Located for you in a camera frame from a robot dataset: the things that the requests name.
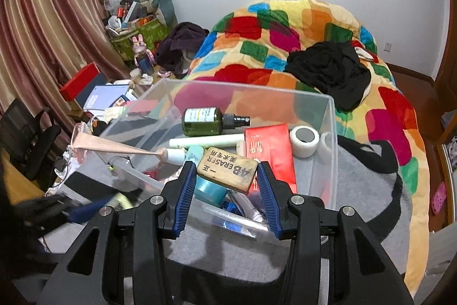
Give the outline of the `blue card box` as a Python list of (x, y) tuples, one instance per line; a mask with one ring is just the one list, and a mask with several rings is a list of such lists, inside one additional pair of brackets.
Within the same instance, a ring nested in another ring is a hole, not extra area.
[(244, 213), (242, 212), (242, 210), (240, 210), (233, 202), (231, 201), (227, 201), (225, 200), (222, 204), (222, 209), (229, 212), (229, 213), (232, 213), (232, 214), (235, 214), (235, 215), (238, 215), (238, 216), (241, 216), (241, 217), (245, 217)]

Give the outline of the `light blue bottle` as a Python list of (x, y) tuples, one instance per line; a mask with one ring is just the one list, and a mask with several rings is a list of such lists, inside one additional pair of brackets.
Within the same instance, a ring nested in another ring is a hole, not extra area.
[(204, 157), (205, 149), (199, 145), (191, 145), (187, 149), (185, 161), (190, 161), (194, 163), (196, 166), (200, 163), (202, 158)]

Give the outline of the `red box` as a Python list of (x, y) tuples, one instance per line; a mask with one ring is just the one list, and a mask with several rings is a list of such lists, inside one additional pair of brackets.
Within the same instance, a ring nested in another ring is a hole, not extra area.
[(247, 128), (245, 140), (246, 156), (268, 162), (275, 178), (287, 183), (291, 191), (296, 193), (294, 158), (287, 125)]
[(65, 101), (73, 101), (100, 71), (95, 63), (81, 68), (60, 90)]

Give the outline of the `pale green tube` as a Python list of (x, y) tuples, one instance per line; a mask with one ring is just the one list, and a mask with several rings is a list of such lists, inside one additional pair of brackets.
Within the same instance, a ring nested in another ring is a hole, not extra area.
[(169, 140), (171, 149), (187, 149), (193, 145), (199, 145), (204, 148), (216, 147), (224, 148), (235, 146), (238, 142), (244, 141), (243, 133), (228, 134), (228, 135), (209, 135), (198, 137), (182, 137)]

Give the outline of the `striped pink curtain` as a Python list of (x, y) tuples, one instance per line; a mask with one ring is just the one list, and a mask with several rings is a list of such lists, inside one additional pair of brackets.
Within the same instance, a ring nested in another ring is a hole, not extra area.
[(49, 107), (63, 131), (74, 126), (60, 89), (95, 63), (110, 79), (127, 66), (105, 33), (104, 0), (1, 0), (1, 110), (16, 98), (31, 113)]

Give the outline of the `white tape roll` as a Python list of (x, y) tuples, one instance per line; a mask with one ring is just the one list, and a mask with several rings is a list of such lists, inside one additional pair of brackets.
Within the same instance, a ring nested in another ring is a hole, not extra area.
[(313, 156), (320, 141), (319, 133), (308, 125), (294, 127), (289, 137), (293, 155), (301, 159)]

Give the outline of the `dark green spray bottle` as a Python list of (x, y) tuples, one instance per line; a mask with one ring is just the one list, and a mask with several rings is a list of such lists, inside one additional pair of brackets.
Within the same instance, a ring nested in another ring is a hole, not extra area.
[(189, 137), (221, 135), (226, 130), (250, 126), (249, 116), (225, 114), (218, 107), (193, 107), (184, 111), (183, 133)]

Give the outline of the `black garment on bed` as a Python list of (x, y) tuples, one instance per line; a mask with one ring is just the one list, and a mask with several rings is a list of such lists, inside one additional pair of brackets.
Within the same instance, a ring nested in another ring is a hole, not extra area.
[(340, 111), (355, 110), (370, 89), (371, 73), (349, 42), (325, 41), (294, 51), (284, 71), (331, 96)]

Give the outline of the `colourful patchwork quilt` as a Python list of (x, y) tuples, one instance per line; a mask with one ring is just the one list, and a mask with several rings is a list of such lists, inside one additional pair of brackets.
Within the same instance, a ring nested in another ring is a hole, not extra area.
[(412, 200), (404, 271), (407, 288), (418, 291), (429, 249), (424, 140), (412, 104), (377, 56), (375, 39), (351, 12), (317, 0), (262, 1), (239, 9), (214, 25), (189, 77), (328, 94), (339, 135), (388, 142)]

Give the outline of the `red box on desk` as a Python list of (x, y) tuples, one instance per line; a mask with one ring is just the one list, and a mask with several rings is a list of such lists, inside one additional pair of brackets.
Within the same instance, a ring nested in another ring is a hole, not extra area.
[(65, 101), (73, 101), (100, 71), (95, 63), (81, 68), (60, 90)]

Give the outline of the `blue white booklet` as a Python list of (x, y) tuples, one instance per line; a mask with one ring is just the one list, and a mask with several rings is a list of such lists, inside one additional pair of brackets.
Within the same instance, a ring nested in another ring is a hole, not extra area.
[(122, 95), (125, 95), (128, 90), (128, 85), (97, 85), (88, 95), (83, 109), (85, 111), (105, 110), (107, 107), (111, 107)]

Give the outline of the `beige cosmetic tube white cap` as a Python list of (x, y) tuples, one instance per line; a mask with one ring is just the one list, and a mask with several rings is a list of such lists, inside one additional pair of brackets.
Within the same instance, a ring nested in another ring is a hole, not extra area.
[(89, 134), (85, 130), (86, 127), (85, 123), (82, 123), (76, 125), (74, 128), (70, 143), (72, 149), (106, 152), (118, 155), (155, 156), (160, 161), (173, 165), (182, 165), (186, 158), (186, 151), (184, 149), (160, 148), (153, 151), (143, 150)]

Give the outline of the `black chair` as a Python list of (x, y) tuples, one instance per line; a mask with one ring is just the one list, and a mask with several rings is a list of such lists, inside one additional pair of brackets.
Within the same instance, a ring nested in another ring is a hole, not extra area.
[(10, 163), (28, 180), (35, 180), (61, 127), (55, 123), (49, 107), (33, 115), (19, 99), (1, 116), (1, 146), (10, 155)]

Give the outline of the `green storage basket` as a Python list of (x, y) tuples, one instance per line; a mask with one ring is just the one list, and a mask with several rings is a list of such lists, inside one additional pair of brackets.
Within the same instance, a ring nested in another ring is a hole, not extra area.
[(169, 35), (171, 27), (163, 24), (160, 20), (152, 18), (134, 29), (113, 29), (109, 25), (105, 27), (111, 44), (120, 55), (126, 65), (133, 65), (135, 53), (133, 51), (133, 38), (141, 36), (147, 49), (154, 52), (159, 44)]

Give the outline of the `brown 4B eraser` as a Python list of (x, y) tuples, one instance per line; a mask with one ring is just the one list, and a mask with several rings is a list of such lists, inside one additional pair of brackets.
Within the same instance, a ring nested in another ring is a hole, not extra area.
[(215, 147), (208, 148), (197, 166), (198, 176), (247, 194), (259, 163)]

